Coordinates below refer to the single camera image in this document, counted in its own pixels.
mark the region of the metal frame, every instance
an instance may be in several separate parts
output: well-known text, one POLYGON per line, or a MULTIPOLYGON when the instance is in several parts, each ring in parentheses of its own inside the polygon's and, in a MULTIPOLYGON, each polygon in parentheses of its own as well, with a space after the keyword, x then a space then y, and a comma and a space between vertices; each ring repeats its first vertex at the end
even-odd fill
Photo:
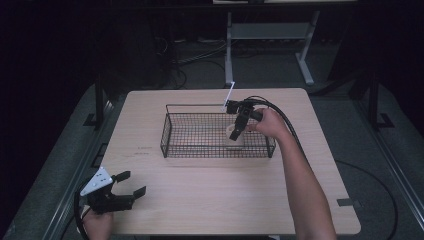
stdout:
POLYGON ((225 84, 234 81, 231 61, 231 45, 233 39, 304 39, 301 52, 296 53, 296 60, 307 85, 314 80, 306 64, 306 55, 311 45, 320 11, 315 11, 309 23, 232 23, 231 12, 227 20, 227 53, 225 55, 225 84))

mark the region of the black wire basket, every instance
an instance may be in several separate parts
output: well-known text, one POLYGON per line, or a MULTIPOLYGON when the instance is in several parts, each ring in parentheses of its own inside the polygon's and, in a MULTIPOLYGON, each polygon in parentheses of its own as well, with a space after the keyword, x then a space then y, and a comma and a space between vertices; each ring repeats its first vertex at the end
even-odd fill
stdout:
POLYGON ((227 128, 236 115, 208 113, 205 107, 219 105, 166 105, 161 150, 170 158, 271 158, 275 140, 258 132, 243 132, 238 145, 229 142, 227 128), (187 108, 187 112, 171 113, 170 107, 187 108))

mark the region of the gray carpet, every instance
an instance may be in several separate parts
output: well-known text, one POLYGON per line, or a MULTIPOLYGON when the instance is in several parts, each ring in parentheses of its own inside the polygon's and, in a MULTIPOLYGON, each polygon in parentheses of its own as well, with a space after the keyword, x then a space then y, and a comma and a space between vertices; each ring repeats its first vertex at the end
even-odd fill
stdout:
MULTIPOLYGON (((250 58, 235 58, 236 88, 302 87, 309 92, 320 89, 328 84, 325 79, 334 57, 328 54, 329 51, 319 50, 323 47, 331 46, 317 46, 308 57, 312 75, 317 81, 312 87, 304 84, 294 55, 291 54, 295 48, 289 48, 284 50, 286 54, 281 55, 263 54, 250 58)), ((221 56, 208 60, 223 63, 221 56)), ((187 89, 222 88, 225 82, 224 72, 216 64, 198 62, 183 66, 181 70, 187 75, 184 86, 187 89)), ((176 72, 173 74, 177 81, 183 80, 178 79, 176 72)), ((175 82, 169 81, 164 89, 172 89, 174 86, 175 82)), ((357 105, 363 103, 349 100, 348 89, 349 85, 346 85, 326 97, 311 98, 330 149, 334 158, 339 161, 337 166, 347 191, 355 201, 355 210, 362 226, 359 234, 341 236, 340 239, 387 239, 392 233, 394 234, 392 239, 424 239, 422 229, 393 180, 386 160, 373 138, 374 133, 369 130, 368 123, 358 110, 357 105), (397 219, 393 203, 397 207, 397 219)), ((382 89, 381 93, 381 111, 388 113, 395 124, 395 128, 382 129, 381 134, 396 158, 402 161, 400 164, 422 196, 420 187, 423 183, 420 172, 424 170, 420 161, 424 156, 422 137, 417 135, 418 133, 406 120, 391 94, 385 89, 382 89)), ((49 225, 54 225, 56 229, 48 232, 46 239, 60 237, 66 222, 71 219, 69 210, 71 201, 63 199, 65 190, 70 184, 77 184, 72 183, 72 180, 82 181, 95 171, 90 165, 96 159, 98 149, 109 141, 124 101, 125 94, 113 102, 113 109, 111 108, 106 115, 102 129, 94 131, 93 127, 83 126, 87 115, 94 113, 95 106, 93 87, 87 90, 22 204, 5 239, 42 239, 49 225), (83 162, 84 171, 80 176, 75 176, 75 170, 81 165, 79 163, 81 159, 89 162, 83 162), (63 214, 59 222, 51 222, 52 219, 57 219, 55 213, 63 214)), ((72 222, 64 239, 79 239, 75 229, 75 224, 72 222)), ((173 237, 151 238, 173 239, 173 237)), ((283 239, 293 238, 293 236, 283 237, 283 239)), ((134 237, 113 236, 112 239, 134 239, 134 237)))

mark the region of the desk in background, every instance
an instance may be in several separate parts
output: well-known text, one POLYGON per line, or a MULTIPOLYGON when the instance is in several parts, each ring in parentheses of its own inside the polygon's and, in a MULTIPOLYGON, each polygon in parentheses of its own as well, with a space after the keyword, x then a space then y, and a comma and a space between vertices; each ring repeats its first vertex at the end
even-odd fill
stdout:
MULTIPOLYGON (((137 91, 128 94, 102 165, 130 170, 114 186, 130 194, 147 186, 130 211, 117 212, 113 232, 143 235, 294 234, 279 148, 272 158, 164 158, 160 141, 167 104, 222 104, 228 90, 137 91)), ((302 89, 236 89, 231 99, 259 95, 292 122, 328 197, 336 232, 355 234, 360 223, 330 149, 302 89)), ((220 107, 210 111, 220 112, 220 107)))

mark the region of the metal mesh basket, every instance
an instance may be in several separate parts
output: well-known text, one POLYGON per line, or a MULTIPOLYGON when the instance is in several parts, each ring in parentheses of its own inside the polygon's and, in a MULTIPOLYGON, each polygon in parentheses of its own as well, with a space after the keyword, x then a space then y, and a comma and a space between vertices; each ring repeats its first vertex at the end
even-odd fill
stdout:
MULTIPOLYGON (((226 113, 170 113, 162 133, 163 156, 171 158, 265 158, 272 157, 275 140, 258 132, 244 132, 241 145, 227 143, 226 128, 236 115, 226 113)), ((202 108, 205 105, 172 105, 202 108)))

